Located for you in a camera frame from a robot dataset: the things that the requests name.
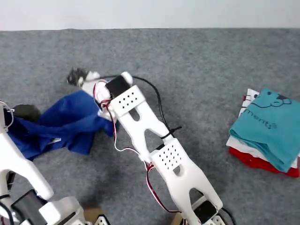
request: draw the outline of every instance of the blue cloth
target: blue cloth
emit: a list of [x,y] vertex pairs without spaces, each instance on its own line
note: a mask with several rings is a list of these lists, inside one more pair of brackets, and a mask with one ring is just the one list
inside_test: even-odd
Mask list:
[[[60,99],[35,123],[15,118],[8,135],[31,160],[62,147],[87,155],[96,131],[103,129],[108,136],[113,136],[113,124],[99,117],[98,110],[94,99],[79,90]],[[6,121],[10,117],[5,113]],[[54,138],[58,141],[49,144]]]
[[300,104],[263,89],[229,133],[258,149],[278,170],[287,172],[300,152]]

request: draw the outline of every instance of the white wall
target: white wall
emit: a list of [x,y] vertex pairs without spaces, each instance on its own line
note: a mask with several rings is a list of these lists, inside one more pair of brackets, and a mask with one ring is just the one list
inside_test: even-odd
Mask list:
[[0,0],[0,30],[300,27],[300,0]]

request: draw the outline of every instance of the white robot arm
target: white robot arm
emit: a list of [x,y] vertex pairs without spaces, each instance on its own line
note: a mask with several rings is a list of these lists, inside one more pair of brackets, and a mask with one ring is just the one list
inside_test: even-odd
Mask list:
[[[99,116],[118,120],[130,135],[132,144],[140,159],[151,164],[165,180],[170,195],[181,216],[189,225],[224,225],[217,215],[223,204],[203,171],[188,157],[178,139],[174,138],[166,125],[158,120],[140,89],[133,85],[132,76],[125,72],[110,82],[99,82],[95,72],[74,69],[68,82],[80,86],[94,97],[97,103],[109,101]],[[135,121],[129,111],[135,109],[140,116]],[[31,161],[26,160],[1,126],[3,164],[0,165],[0,203],[13,212],[15,224],[20,225],[91,225],[85,221],[83,209],[74,197],[48,202],[53,190]],[[144,132],[146,129],[162,138],[163,144],[157,149],[147,149]],[[13,171],[27,178],[34,190],[12,203],[8,195],[7,173]],[[196,188],[201,197],[191,204],[189,191]],[[0,215],[9,218],[9,213],[0,206]],[[96,225],[109,225],[105,217],[99,217]]]
[[[72,81],[81,79],[83,82],[79,86],[93,96],[96,102],[109,101],[109,105],[100,115],[107,117],[109,111],[112,120],[117,119],[121,123],[131,137],[140,159],[152,163],[165,180],[174,203],[188,224],[213,224],[211,219],[223,207],[220,198],[203,171],[188,157],[178,139],[174,138],[166,125],[158,120],[140,89],[133,85],[133,77],[124,72],[109,83],[99,82],[94,79],[95,77],[99,78],[100,75],[97,72],[84,73],[80,69],[74,69],[68,81],[78,85],[78,82]],[[139,114],[138,121],[135,121],[129,113],[133,109]],[[163,144],[154,151],[147,149],[144,135],[147,129],[161,137],[163,141]],[[178,167],[180,172],[175,173],[174,170]],[[189,197],[192,188],[203,194],[193,206]],[[196,215],[194,212],[196,208],[201,209],[202,213],[206,211],[205,215]]]

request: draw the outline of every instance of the blue shirt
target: blue shirt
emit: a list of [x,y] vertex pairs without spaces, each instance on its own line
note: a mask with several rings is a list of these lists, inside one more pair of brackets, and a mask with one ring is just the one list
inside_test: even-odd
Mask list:
[[[62,147],[87,155],[95,132],[103,130],[108,136],[113,136],[113,124],[99,117],[98,111],[94,99],[79,90],[60,99],[35,123],[14,118],[8,135],[22,154],[31,160]],[[6,112],[6,124],[10,117]]]

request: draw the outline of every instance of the gray carpet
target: gray carpet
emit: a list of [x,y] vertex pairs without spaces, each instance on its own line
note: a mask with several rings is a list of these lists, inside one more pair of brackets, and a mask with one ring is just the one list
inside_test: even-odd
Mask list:
[[[248,168],[228,154],[225,143],[247,88],[269,87],[300,101],[300,30],[0,32],[0,98],[10,105],[47,109],[76,90],[64,83],[73,66],[103,75],[127,70],[157,85],[166,119],[171,127],[183,126],[176,136],[239,225],[299,224],[300,179]],[[154,91],[137,83],[158,116]],[[161,143],[146,136],[149,148]],[[123,129],[118,137],[120,147],[130,144]],[[54,199],[74,195],[84,207],[99,206],[112,225],[168,225],[173,218],[148,191],[136,155],[114,150],[104,133],[88,156],[62,149],[34,162]],[[174,208],[158,173],[150,179]],[[14,198],[29,188],[17,177]]]

